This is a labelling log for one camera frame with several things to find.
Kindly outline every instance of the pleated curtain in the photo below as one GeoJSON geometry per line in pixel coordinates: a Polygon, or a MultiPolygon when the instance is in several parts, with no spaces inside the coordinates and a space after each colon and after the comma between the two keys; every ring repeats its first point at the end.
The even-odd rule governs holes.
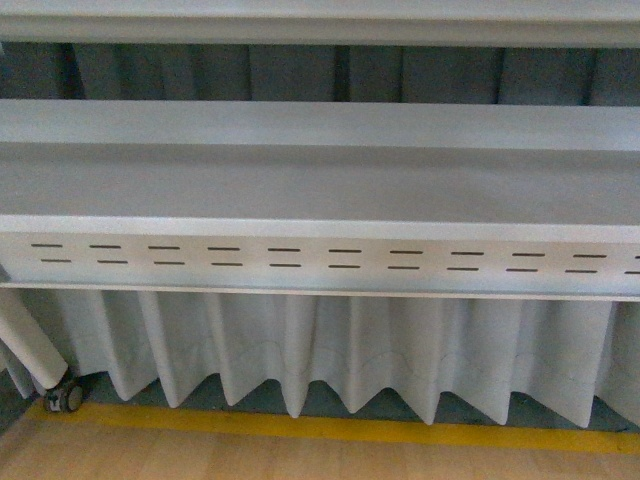
{"type": "MultiPolygon", "coordinates": [[[[640,305],[112,291],[25,291],[80,375],[127,400],[159,378],[179,406],[219,373],[229,404],[278,380],[297,417],[322,380],[350,412],[390,387],[432,423],[453,392],[497,423],[523,392],[586,427],[594,396],[640,423],[640,305]]],[[[34,385],[4,352],[20,390],[34,385]]]]}

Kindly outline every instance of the white pipe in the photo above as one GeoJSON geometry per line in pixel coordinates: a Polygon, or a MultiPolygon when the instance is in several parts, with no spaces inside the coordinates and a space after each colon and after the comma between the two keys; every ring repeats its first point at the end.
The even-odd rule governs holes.
{"type": "Polygon", "coordinates": [[[15,290],[0,290],[0,339],[44,388],[55,387],[68,368],[15,290]]]}

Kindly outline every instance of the metal shelf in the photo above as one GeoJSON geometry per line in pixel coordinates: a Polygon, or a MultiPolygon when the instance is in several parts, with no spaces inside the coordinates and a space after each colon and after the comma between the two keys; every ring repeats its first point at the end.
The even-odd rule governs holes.
{"type": "Polygon", "coordinates": [[[640,109],[0,109],[3,286],[640,300],[640,109]]]}
{"type": "Polygon", "coordinates": [[[54,42],[640,45],[637,0],[14,0],[0,39],[54,42]]]}

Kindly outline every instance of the yellow stripe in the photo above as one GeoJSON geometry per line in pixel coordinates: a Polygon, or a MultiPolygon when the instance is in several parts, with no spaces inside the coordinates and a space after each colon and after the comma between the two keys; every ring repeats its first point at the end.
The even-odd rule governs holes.
{"type": "Polygon", "coordinates": [[[199,411],[85,403],[73,414],[48,414],[36,402],[25,414],[33,420],[92,423],[110,427],[269,435],[334,440],[566,450],[640,455],[640,434],[486,427],[199,411]]]}

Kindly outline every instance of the caster wheel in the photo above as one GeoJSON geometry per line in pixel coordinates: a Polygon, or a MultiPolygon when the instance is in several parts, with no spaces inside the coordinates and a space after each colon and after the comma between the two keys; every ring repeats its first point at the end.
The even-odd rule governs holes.
{"type": "Polygon", "coordinates": [[[44,396],[44,409],[47,412],[75,412],[82,405],[82,387],[77,378],[60,382],[48,390],[44,396]]]}

